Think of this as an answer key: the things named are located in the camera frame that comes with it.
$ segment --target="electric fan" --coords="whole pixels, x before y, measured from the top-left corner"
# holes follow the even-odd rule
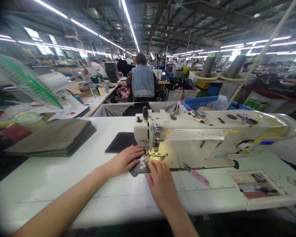
[[[66,90],[70,81],[59,72],[38,76],[15,58],[0,55],[0,73],[35,101],[53,110],[62,109],[53,118],[75,118],[90,110]],[[68,105],[62,105],[63,97]]]

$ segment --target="industrial sewing machine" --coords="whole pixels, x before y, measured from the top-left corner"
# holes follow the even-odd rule
[[[135,139],[145,147],[145,160],[166,159],[170,168],[183,162],[196,168],[235,166],[244,158],[296,135],[296,121],[287,115],[258,111],[191,111],[136,115]]]

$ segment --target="yellow crate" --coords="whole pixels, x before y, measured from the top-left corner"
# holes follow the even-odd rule
[[[198,79],[196,85],[204,90],[208,90],[210,88],[210,82],[203,82],[202,79]]]
[[[189,71],[193,71],[191,67],[183,67],[183,74],[189,74]]]

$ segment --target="white pole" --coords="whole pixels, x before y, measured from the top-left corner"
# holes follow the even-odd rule
[[[168,44],[167,44],[167,51],[165,52],[165,66],[167,66],[167,54],[168,54]]]
[[[229,108],[229,106],[231,105],[231,103],[233,102],[233,100],[235,99],[235,97],[237,96],[237,94],[239,93],[239,91],[241,90],[242,86],[247,82],[247,80],[250,77],[250,75],[253,72],[253,70],[258,66],[258,64],[260,63],[262,57],[264,56],[264,54],[266,53],[266,51],[268,50],[268,48],[272,44],[273,39],[277,36],[277,34],[281,30],[282,26],[286,22],[287,18],[289,17],[289,15],[291,14],[291,12],[294,10],[295,6],[296,6],[296,0],[293,0],[293,2],[291,3],[291,5],[287,9],[285,15],[283,16],[282,20],[279,22],[279,24],[275,28],[273,34],[269,38],[269,41],[266,43],[265,47],[262,48],[262,51],[259,54],[259,56],[254,60],[254,63],[252,64],[252,66],[250,67],[249,71],[247,72],[244,81],[240,83],[240,85],[238,86],[238,88],[236,89],[236,91],[234,92],[234,94],[232,95],[232,97],[230,98],[230,101],[228,102],[227,106],[225,107],[225,110],[227,110]]]

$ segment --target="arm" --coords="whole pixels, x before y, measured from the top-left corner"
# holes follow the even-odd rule
[[[143,148],[140,146],[126,148],[48,204],[12,237],[59,236],[101,185],[111,177],[119,176],[134,167],[139,163],[139,160],[134,159],[142,154]]]
[[[126,84],[130,89],[132,88],[132,71],[130,71],[127,76]]]
[[[155,83],[155,86],[157,86],[158,85],[158,79],[157,79],[157,77],[156,77],[156,74],[154,73],[154,83]]]
[[[175,189],[169,167],[162,161],[152,160],[148,163],[151,176],[146,173],[152,197],[164,213],[174,236],[198,237],[186,210],[184,210]]]

